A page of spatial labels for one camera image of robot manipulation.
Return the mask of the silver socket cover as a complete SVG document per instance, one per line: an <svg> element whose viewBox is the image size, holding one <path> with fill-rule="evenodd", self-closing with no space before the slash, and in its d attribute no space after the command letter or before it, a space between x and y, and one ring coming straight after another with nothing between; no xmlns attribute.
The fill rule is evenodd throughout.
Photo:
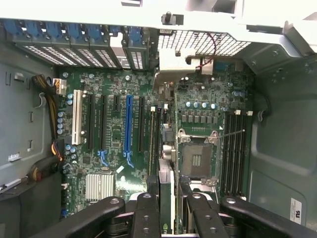
<svg viewBox="0 0 317 238"><path fill-rule="evenodd" d="M216 191L215 185L203 184L201 181L193 180L186 183L192 192L203 193L207 200L212 200L218 203L218 192Z"/></svg>

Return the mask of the black RAM slot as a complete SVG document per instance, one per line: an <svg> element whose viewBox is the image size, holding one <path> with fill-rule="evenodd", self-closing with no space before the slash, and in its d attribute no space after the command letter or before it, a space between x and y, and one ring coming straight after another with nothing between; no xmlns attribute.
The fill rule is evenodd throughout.
<svg viewBox="0 0 317 238"><path fill-rule="evenodd" d="M239 116L237 118L237 124L239 125L238 128L239 130L241 130L242 132L240 132L239 134L236 135L236 174L235 174L235 194L239 194L239 186L240 186L240 166L241 166L241 148L242 148L242 139L243 139L243 119Z"/></svg>
<svg viewBox="0 0 317 238"><path fill-rule="evenodd" d="M245 192L245 173L246 173L246 155L247 155L247 132L248 132L248 117L247 116L243 116L243 128L245 129L245 132L243 133L243 166L242 166L242 183L241 183L241 195L242 196L246 196L246 192Z"/></svg>
<svg viewBox="0 0 317 238"><path fill-rule="evenodd" d="M157 107L156 113L156 127L155 127L155 173L158 171L158 158L159 158L159 127L160 127L161 109Z"/></svg>
<svg viewBox="0 0 317 238"><path fill-rule="evenodd" d="M236 116L233 115L233 129L232 132L235 132L236 129ZM233 181L234 181L234 167L235 167L235 144L236 144L236 135L232 135L232 150L231 150L231 159L232 159L232 165L231 165L231 177L230 177L230 194L232 194L233 190Z"/></svg>
<svg viewBox="0 0 317 238"><path fill-rule="evenodd" d="M230 114L226 114L226 121L225 121L225 134L229 134L230 130L231 130L231 115ZM224 159L225 159L225 169L224 169L224 180L223 180L223 192L224 194L226 194L226 190L227 190L227 179L228 179L228 166L229 166L229 158L228 158L228 150L229 150L229 141L230 141L230 136L226 136L224 137Z"/></svg>

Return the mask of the green motherboard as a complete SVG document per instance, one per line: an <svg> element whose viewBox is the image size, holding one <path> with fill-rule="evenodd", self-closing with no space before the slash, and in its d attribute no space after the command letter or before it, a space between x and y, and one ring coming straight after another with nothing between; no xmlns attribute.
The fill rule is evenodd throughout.
<svg viewBox="0 0 317 238"><path fill-rule="evenodd" d="M67 83L66 98L59 103L57 134L64 142L65 164L64 192L61 216L71 216L96 202L85 199L85 177L88 174L113 174L115 176L114 196L126 201L133 195L147 191L147 178L155 173L155 127L159 106L158 93L153 90L154 76L151 72L125 70L89 70L69 68L62 74ZM254 77L250 70L237 69L232 62L217 62L211 75L200 72L184 77L176 86L177 134L185 129L187 134L210 135L213 130L225 134L226 114L248 117L247 155L253 115L252 92ZM81 144L72 145L73 91L82 90ZM95 121L93 148L87 149L89 94L95 95ZM101 149L102 96L107 95L106 148ZM120 96L120 111L113 111L114 95ZM126 97L133 96L131 153L123 156L125 136ZM139 98L145 98L143 152L138 152ZM229 141L229 166L226 194L224 180L224 138L220 138L219 181L215 185L219 199L226 195L241 196L243 147L241 148L240 190L235 194L236 145L233 190L230 194L232 136ZM180 152L178 157L178 177L180 174Z"/></svg>

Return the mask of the thin metal locking lever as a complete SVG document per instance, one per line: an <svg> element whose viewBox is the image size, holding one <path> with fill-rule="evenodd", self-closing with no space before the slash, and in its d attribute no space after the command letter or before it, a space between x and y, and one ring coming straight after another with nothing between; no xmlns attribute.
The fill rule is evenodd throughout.
<svg viewBox="0 0 317 238"><path fill-rule="evenodd" d="M224 134L224 135L219 135L218 138L224 138L224 137L236 135L236 134L243 133L243 132L245 132L245 129L242 129L242 130L239 130L239 131L235 131L235 132L230 132L230 133L227 133L227 134Z"/></svg>

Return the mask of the blue expansion slot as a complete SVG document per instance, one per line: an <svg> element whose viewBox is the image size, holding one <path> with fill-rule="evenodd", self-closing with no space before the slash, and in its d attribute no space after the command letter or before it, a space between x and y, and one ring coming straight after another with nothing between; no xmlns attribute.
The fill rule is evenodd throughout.
<svg viewBox="0 0 317 238"><path fill-rule="evenodd" d="M131 138L132 138L132 115L133 115L133 96L126 97L126 115L125 115L125 136L123 156L128 157L131 153Z"/></svg>

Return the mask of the black plastic shroud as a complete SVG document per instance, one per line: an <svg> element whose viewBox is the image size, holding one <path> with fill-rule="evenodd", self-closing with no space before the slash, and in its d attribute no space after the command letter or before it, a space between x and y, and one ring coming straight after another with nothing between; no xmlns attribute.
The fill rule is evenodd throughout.
<svg viewBox="0 0 317 238"><path fill-rule="evenodd" d="M60 220L61 175L25 181L0 194L0 238L29 238Z"/></svg>

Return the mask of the silver finned heatsink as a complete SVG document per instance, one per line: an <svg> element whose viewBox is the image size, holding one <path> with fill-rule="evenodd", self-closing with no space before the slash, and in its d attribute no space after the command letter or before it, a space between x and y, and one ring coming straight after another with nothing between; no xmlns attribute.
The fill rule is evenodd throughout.
<svg viewBox="0 0 317 238"><path fill-rule="evenodd" d="M114 196L115 176L113 174L88 174L85 182L85 199L88 202L97 202Z"/></svg>

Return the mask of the white expansion slot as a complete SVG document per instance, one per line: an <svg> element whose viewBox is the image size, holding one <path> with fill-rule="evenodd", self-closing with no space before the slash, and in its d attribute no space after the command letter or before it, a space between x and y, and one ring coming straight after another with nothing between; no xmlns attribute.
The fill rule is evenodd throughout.
<svg viewBox="0 0 317 238"><path fill-rule="evenodd" d="M82 129L82 90L73 91L72 145L81 144Z"/></svg>

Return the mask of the CPU socket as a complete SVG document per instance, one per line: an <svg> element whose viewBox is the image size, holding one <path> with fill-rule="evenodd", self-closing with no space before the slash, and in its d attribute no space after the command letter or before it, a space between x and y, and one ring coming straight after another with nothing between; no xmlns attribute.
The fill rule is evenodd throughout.
<svg viewBox="0 0 317 238"><path fill-rule="evenodd" d="M178 151L180 152L180 174L193 180L201 180L208 186L219 181L220 138L217 131L210 135L187 134L178 131Z"/></svg>

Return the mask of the open black PC case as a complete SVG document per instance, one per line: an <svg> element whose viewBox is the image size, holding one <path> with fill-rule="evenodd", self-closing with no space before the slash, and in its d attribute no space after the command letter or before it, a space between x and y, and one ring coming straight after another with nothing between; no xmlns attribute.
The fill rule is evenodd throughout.
<svg viewBox="0 0 317 238"><path fill-rule="evenodd" d="M0 0L0 194L59 173L62 200L63 72L155 77L159 50L183 48L190 74L232 62L254 77L246 196L217 204L238 197L317 232L317 0ZM199 238L180 177L178 233L161 238Z"/></svg>

